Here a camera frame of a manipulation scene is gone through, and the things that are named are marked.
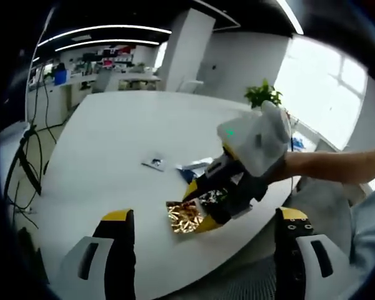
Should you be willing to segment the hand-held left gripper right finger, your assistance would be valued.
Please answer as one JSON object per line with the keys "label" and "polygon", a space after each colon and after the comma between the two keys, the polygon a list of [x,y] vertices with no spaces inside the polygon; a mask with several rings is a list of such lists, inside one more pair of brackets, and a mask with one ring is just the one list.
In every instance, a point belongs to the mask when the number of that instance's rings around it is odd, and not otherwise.
{"label": "hand-held left gripper right finger", "polygon": [[303,212],[279,207],[275,217],[276,299],[338,299],[356,281],[348,256]]}

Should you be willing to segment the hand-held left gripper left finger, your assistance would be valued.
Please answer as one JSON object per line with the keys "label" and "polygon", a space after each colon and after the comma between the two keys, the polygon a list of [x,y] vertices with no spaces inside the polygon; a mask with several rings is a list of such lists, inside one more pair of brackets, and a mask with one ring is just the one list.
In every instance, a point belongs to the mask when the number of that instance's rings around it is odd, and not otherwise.
{"label": "hand-held left gripper left finger", "polygon": [[134,211],[106,214],[62,259],[61,299],[134,299]]}

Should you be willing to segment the person's right hand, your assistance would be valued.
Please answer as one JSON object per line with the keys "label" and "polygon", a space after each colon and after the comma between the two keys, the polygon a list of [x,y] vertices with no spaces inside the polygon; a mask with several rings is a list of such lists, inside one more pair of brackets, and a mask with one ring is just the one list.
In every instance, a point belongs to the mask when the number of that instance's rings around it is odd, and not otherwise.
{"label": "person's right hand", "polygon": [[280,158],[291,147],[291,125],[287,113],[271,101],[261,106],[261,142],[264,152]]}

